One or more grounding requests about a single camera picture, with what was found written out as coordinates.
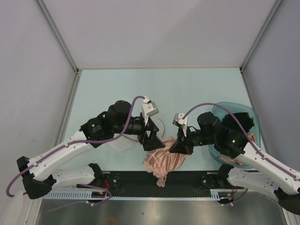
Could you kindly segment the pink satin bra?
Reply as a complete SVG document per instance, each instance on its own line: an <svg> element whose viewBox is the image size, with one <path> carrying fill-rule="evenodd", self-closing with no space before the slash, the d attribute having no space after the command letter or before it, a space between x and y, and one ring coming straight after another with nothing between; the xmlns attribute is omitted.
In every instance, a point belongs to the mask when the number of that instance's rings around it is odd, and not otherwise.
<svg viewBox="0 0 300 225"><path fill-rule="evenodd" d="M248 137L255 143L257 144L257 140L256 140L256 137L253 133L248 133L247 134ZM223 157L221 156L221 154L218 155L217 157L219 160L221 160L222 162L225 162L227 164L233 164L233 165L241 165L241 166L245 166L246 164L237 160L237 159L234 159L234 158L230 158L230 157Z"/></svg>
<svg viewBox="0 0 300 225"><path fill-rule="evenodd" d="M187 155L169 152L175 142L176 140L171 136L163 138L165 147L148 151L143 160L146 171L157 178L158 187L164 188L168 173L180 168L186 160Z"/></svg>

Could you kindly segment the white mesh laundry bag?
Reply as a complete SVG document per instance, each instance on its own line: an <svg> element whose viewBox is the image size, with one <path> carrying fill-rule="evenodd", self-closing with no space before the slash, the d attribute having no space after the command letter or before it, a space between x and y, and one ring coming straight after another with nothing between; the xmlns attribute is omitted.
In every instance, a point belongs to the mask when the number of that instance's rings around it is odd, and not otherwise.
<svg viewBox="0 0 300 225"><path fill-rule="evenodd" d="M152 121L158 127L159 131L157 132L157 136L162 139L165 134L165 124L160 118L153 118ZM114 140L112 142L108 142L108 145L116 150L116 151L125 151L133 146L138 144L138 137L136 135L127 135L124 134L122 137Z"/></svg>

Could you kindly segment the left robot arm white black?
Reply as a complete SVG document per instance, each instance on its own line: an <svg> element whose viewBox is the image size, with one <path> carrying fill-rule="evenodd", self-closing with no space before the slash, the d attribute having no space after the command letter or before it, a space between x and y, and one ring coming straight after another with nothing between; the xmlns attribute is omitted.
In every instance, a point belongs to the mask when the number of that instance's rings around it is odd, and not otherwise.
<svg viewBox="0 0 300 225"><path fill-rule="evenodd" d="M17 159L18 169L26 194L32 200L41 198L55 188L81 186L95 188L101 186L104 176L96 163L77 170L60 170L73 158L96 149L100 145L115 141L123 135L135 135L144 151L164 148L165 144L157 136L159 128L151 117L158 114L153 101L143 99L142 112L133 117L133 105L119 100L107 111L89 119L66 141L40 156Z"/></svg>

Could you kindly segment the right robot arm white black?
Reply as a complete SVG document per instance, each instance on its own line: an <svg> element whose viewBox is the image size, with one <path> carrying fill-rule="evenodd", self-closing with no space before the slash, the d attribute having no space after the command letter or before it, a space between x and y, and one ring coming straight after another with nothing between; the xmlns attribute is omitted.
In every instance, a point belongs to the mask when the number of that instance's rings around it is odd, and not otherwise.
<svg viewBox="0 0 300 225"><path fill-rule="evenodd" d="M199 129L188 128L187 116L177 113L173 124L178 127L171 153L191 155L196 146L214 145L223 155L241 161L256 172L232 165L219 168L216 182L221 188L244 187L274 199L286 211L300 213L300 173L262 151L247 134L224 126L211 112L198 116Z"/></svg>

